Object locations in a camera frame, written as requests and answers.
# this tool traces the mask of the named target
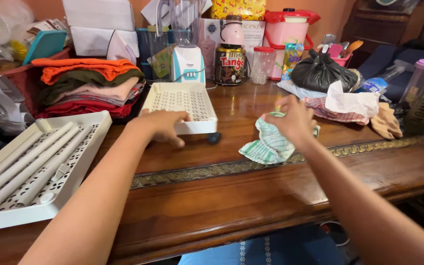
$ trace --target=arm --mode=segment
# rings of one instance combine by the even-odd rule
[[[295,96],[277,102],[283,118],[264,116],[301,151],[348,232],[368,264],[424,264],[424,230],[370,190],[310,133],[313,110]]]
[[[186,112],[142,114],[126,125],[20,264],[106,264],[145,147],[153,138],[184,146],[173,125],[188,119]]]

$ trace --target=green packet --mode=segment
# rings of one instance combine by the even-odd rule
[[[171,72],[171,57],[176,44],[168,46],[147,59],[158,78],[163,78]]]

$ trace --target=hand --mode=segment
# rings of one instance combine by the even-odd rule
[[[153,140],[158,142],[170,142],[177,147],[184,147],[184,141],[176,135],[174,131],[174,123],[184,120],[191,121],[191,118],[185,111],[166,111],[164,109],[151,112],[144,109],[137,119],[140,125],[146,128],[152,128]]]
[[[271,114],[263,114],[261,118],[274,124],[279,132],[292,143],[299,143],[312,136],[313,128],[317,121],[313,120],[313,110],[307,108],[304,101],[297,101],[294,95],[282,98],[275,103],[281,107],[281,112],[286,112],[282,118]]]

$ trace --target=white plastic tray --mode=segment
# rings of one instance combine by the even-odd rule
[[[177,134],[215,133],[217,116],[203,83],[156,82],[146,97],[142,110],[186,111],[190,122],[174,125]]]
[[[71,166],[70,172],[65,174],[57,182],[50,180],[40,194],[32,201],[30,206],[17,208],[15,206],[17,198],[22,192],[30,189],[34,177],[39,172],[39,170],[37,170],[0,205],[0,228],[32,223],[55,217],[63,205],[79,188],[81,181],[111,126],[112,120],[107,110],[91,114],[38,119],[34,124],[22,132],[22,134],[0,150],[0,161],[4,160],[34,132],[40,131],[44,134],[29,148],[29,150],[43,142],[52,132],[61,128],[68,122],[73,122],[78,126],[91,125],[93,127],[91,133],[87,135],[85,140],[81,142],[79,147],[68,158],[67,163]],[[47,203],[41,203],[40,198],[48,193],[54,194],[53,199]]]

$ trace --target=yellow patterned package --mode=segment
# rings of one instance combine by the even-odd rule
[[[266,0],[212,0],[211,17],[225,19],[227,15],[241,15],[243,20],[264,21]]]

